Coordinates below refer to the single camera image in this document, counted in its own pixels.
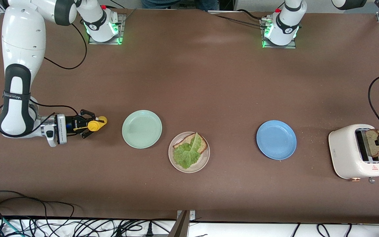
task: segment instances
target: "lettuce leaf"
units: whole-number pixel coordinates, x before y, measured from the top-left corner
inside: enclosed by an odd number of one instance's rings
[[[176,163],[182,166],[184,169],[189,168],[192,164],[198,161],[201,156],[198,150],[201,147],[201,138],[198,133],[191,139],[190,144],[181,144],[173,151],[173,158]]]

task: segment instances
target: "white plate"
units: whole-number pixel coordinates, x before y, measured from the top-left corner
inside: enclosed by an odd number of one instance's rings
[[[122,137],[131,147],[152,146],[162,135],[162,122],[152,111],[140,110],[130,114],[122,125]]]
[[[209,161],[210,158],[210,146],[209,143],[204,139],[207,143],[207,149],[201,154],[201,156],[198,158],[198,161],[195,164],[192,164],[189,168],[184,169],[182,166],[178,165],[173,158],[173,146],[180,143],[184,138],[187,136],[193,134],[194,132],[183,132],[179,135],[177,135],[175,138],[172,139],[170,145],[169,145],[169,160],[170,163],[172,163],[173,167],[175,167],[178,171],[184,172],[184,173],[195,173],[197,171],[200,171],[202,168],[204,168]]]

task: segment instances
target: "metal mounting plate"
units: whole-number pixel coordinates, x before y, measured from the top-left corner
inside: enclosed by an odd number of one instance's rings
[[[260,25],[267,26],[265,21],[260,20]],[[261,28],[261,40],[263,42],[263,48],[296,48],[295,39],[292,39],[292,41],[288,45],[275,45],[273,44],[268,38],[264,36],[266,29]]]
[[[88,43],[89,44],[104,44],[104,45],[119,45],[122,44],[122,39],[124,38],[124,30],[125,30],[125,19],[127,18],[127,14],[118,14],[118,23],[117,29],[118,33],[112,39],[106,42],[97,42],[89,35]]]
[[[176,216],[176,218],[178,218],[179,217],[179,215],[181,214],[181,210],[178,210],[178,215]],[[189,213],[189,220],[190,221],[193,221],[193,220],[195,220],[195,210],[190,210],[189,211],[190,213]]]

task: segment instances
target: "metal frame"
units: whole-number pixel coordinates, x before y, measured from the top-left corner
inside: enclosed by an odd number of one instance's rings
[[[187,237],[188,228],[190,226],[190,217],[190,210],[181,211],[181,214],[179,215],[167,237]]]

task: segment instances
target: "yellow bottle cap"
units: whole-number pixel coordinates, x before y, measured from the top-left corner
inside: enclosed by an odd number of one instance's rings
[[[99,125],[99,122],[98,121],[90,121],[88,124],[87,124],[87,128],[92,131],[92,132],[95,132],[97,130],[100,129],[100,125]]]

